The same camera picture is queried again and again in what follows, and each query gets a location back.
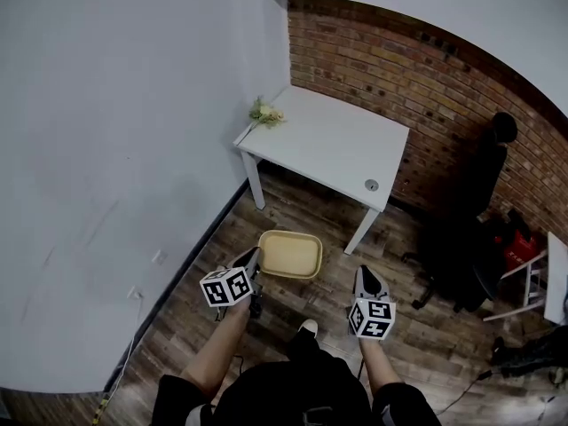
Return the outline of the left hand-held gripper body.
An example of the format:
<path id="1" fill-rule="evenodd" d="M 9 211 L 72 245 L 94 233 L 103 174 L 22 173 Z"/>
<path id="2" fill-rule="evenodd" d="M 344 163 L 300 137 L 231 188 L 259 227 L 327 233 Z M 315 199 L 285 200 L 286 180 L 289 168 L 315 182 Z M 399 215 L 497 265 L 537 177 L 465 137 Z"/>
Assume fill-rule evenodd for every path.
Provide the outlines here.
<path id="1" fill-rule="evenodd" d="M 263 308 L 260 304 L 262 287 L 256 282 L 259 273 L 259 267 L 225 268 L 210 272 L 200 280 L 209 307 L 217 310 L 215 321 L 220 321 L 229 307 L 247 297 L 250 298 L 250 317 L 254 320 L 260 318 Z"/>

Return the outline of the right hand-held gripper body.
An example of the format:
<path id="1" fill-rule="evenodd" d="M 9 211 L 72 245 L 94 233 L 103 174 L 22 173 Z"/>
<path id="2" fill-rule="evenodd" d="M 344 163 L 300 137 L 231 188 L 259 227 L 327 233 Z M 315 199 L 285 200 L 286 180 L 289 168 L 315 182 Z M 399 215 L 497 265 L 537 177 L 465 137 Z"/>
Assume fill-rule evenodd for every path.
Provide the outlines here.
<path id="1" fill-rule="evenodd" d="M 349 333 L 361 339 L 384 340 L 396 319 L 396 304 L 386 293 L 379 296 L 354 294 L 347 314 Z"/>

